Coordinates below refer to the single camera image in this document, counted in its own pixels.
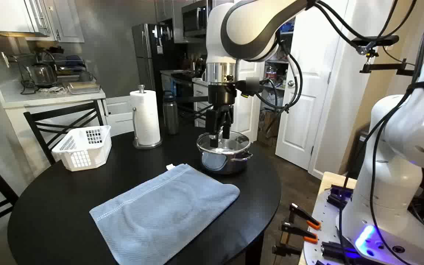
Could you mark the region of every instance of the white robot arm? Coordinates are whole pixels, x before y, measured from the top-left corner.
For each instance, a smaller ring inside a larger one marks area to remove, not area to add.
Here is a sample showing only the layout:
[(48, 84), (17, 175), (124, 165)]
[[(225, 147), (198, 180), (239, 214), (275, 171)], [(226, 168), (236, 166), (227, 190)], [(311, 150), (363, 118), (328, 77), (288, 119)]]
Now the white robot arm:
[[(314, 2), (307, 0), (244, 0), (213, 9), (207, 35), (208, 81), (217, 87), (226, 85), (235, 77), (236, 59), (264, 60), (276, 49), (276, 31), (313, 4)], [(424, 66), (419, 81), (424, 81)], [(400, 100), (401, 96), (381, 100), (373, 109), (372, 125)], [(358, 186), (344, 211), (342, 233), (367, 259), (382, 264), (424, 264), (424, 225), (409, 212), (424, 168), (424, 90), (416, 90), (385, 128), (373, 180), (375, 143), (373, 137)], [(385, 247), (376, 227), (404, 262)]]

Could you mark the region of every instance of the floor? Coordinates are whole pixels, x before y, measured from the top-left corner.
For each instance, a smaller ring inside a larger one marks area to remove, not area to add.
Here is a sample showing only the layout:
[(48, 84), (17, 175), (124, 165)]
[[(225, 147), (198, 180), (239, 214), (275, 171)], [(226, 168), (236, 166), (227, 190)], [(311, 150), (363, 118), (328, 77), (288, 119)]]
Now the floor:
[[(305, 209), (307, 212), (313, 211), (316, 196), (319, 191), (320, 180), (310, 175), (307, 171), (278, 158), (275, 155), (276, 149), (276, 138), (275, 137), (261, 137), (257, 141), (264, 153), (269, 155), (272, 162), (276, 165), (278, 174), (282, 178), (282, 203), (280, 208), (270, 224), (269, 230), (266, 231), (266, 241), (263, 249), (263, 265), (295, 265), (300, 261), (300, 256), (286, 256), (279, 258), (273, 255), (273, 246), (276, 241), (280, 240), (280, 225), (288, 218), (289, 205), (297, 203), (301, 209)], [(305, 227), (305, 221), (297, 219), (297, 225)], [(303, 249), (303, 240), (301, 239), (292, 239), (292, 246)], [(244, 264), (244, 258), (239, 258), (233, 264)], [(15, 261), (11, 255), (11, 250), (8, 247), (8, 239), (7, 231), (0, 236), (0, 265), (15, 265)]]

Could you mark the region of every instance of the microwave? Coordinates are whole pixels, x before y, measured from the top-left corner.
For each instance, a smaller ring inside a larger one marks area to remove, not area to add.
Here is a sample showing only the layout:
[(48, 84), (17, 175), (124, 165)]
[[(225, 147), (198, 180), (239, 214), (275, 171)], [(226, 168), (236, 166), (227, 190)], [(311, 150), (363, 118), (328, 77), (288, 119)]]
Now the microwave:
[(183, 31), (186, 37), (205, 37), (208, 25), (207, 0), (201, 0), (185, 6), (183, 9)]

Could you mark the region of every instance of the round black table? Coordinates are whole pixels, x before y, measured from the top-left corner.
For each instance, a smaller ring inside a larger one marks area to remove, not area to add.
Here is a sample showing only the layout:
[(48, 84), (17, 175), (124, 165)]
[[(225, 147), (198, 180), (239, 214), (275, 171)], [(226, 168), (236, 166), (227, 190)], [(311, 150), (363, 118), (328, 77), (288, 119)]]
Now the round black table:
[[(113, 138), (107, 165), (70, 172), (61, 162), (35, 180), (10, 219), (10, 247), (18, 264), (116, 264), (92, 219), (95, 206), (166, 172), (170, 163), (201, 169), (198, 128), (182, 127), (151, 150), (133, 147), (132, 135)], [(247, 250), (260, 264), (264, 230), (280, 205), (280, 181), (272, 162), (252, 144), (248, 169), (220, 178), (241, 188), (239, 199), (169, 264), (226, 264)]]

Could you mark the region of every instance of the paper towel holder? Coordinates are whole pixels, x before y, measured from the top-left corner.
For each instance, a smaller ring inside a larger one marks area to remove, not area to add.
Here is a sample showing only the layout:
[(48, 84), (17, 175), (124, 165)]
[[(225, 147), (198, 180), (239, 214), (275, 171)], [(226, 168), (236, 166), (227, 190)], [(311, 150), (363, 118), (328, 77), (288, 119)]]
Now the paper towel holder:
[(136, 149), (155, 149), (157, 146), (163, 144), (163, 140), (160, 140), (158, 143), (154, 143), (154, 144), (142, 144), (139, 141), (139, 137), (138, 137), (138, 128), (136, 128), (136, 112), (138, 112), (138, 108), (133, 109), (133, 124), (135, 124), (135, 147)]

